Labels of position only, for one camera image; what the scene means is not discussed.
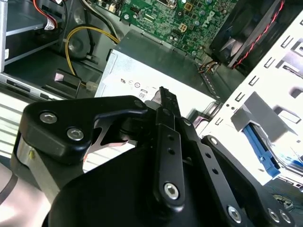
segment wire bundle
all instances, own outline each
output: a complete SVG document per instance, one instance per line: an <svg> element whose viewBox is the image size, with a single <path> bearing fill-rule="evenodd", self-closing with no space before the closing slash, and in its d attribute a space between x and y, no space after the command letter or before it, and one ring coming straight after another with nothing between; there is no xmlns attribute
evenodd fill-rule
<svg viewBox="0 0 303 227"><path fill-rule="evenodd" d="M33 0L33 4L34 4L34 7L35 9L40 13L42 14L43 16L45 16L47 19L51 20L55 26L55 28L58 27L58 23L57 21L55 20L55 18L53 18L51 15L48 15L46 13L44 13L38 6L37 6L37 3L36 3L36 0Z"/></svg>
<svg viewBox="0 0 303 227"><path fill-rule="evenodd" d="M279 10L274 14L273 18L271 19L270 23L266 26L266 28L263 30L263 32L256 38L256 40L251 44L250 49L246 52L246 54L237 62L234 64L233 69L240 65L242 63L242 61L247 58L247 56L249 55L249 53L252 51L252 49L254 48L254 46L256 45L256 43L260 40L260 38L268 31L269 27L272 25L272 23L274 23L274 21L276 20L277 16L279 15L280 11L283 9L285 0L281 1Z"/></svg>
<svg viewBox="0 0 303 227"><path fill-rule="evenodd" d="M70 59L70 55L69 55L69 51L68 51L68 44L69 44L69 41L71 39L71 37L78 31L80 30L83 30L83 29L90 29L90 30L94 30L94 31L97 31L101 34L104 34L106 35L108 38L110 38L114 43L118 44L120 41L114 37L113 35L111 35L110 33L106 32L106 31L103 31L102 29L100 28L97 28L97 27L94 27L94 26L91 26L91 25L80 25L80 26L77 26L75 27L74 29L72 29L70 31L70 33L67 35L66 37L66 41L65 41L65 55L66 55L66 60L67 60L67 63L68 63L68 66L72 72L73 75L76 76L76 72L74 70L74 68L72 67L72 64L71 64L71 59Z"/></svg>
<svg viewBox="0 0 303 227"><path fill-rule="evenodd" d="M202 64L199 67L199 73L207 73L209 72L214 66L218 65L219 63L217 63L216 61L210 61L206 64Z"/></svg>
<svg viewBox="0 0 303 227"><path fill-rule="evenodd" d="M108 27L112 36L114 36L115 38L118 38L115 27L104 15L102 15L96 9L92 8L85 0L80 0L80 2L88 12L90 12L92 15L94 15L95 17L100 19Z"/></svg>

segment green circuit board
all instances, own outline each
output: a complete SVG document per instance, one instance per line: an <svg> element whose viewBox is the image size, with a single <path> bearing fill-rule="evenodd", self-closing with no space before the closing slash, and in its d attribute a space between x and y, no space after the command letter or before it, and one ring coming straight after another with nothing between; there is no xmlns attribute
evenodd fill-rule
<svg viewBox="0 0 303 227"><path fill-rule="evenodd" d="M122 20L201 59L238 0L103 0Z"/></svg>

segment blue plastic tab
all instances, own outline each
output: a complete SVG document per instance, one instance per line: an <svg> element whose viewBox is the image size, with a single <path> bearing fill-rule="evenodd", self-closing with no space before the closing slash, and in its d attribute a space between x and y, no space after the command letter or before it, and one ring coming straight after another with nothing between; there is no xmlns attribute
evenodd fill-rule
<svg viewBox="0 0 303 227"><path fill-rule="evenodd" d="M247 125L243 129L243 133L249 140L255 154L257 155L260 163L264 166L266 172L273 178L279 175L281 172L275 167L274 163L272 162L272 154L268 149L264 149L258 137L252 130L251 125Z"/></svg>

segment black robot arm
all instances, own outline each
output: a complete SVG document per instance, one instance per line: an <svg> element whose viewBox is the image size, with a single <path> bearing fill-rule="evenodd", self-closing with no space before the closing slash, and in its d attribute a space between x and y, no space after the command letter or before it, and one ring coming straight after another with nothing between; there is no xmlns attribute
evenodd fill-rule
<svg viewBox="0 0 303 227"><path fill-rule="evenodd" d="M200 140L174 94L161 87L150 106L117 96L25 108L12 159L52 203L48 226L295 226L216 138ZM130 140L84 174L88 153Z"/></svg>

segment black fan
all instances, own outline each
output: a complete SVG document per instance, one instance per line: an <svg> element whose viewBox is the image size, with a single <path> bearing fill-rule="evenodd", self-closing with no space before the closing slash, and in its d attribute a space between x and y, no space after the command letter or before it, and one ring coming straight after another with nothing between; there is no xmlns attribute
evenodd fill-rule
<svg viewBox="0 0 303 227"><path fill-rule="evenodd" d="M240 0L210 45L213 58L249 74L301 11L295 4L302 6L298 1Z"/></svg>

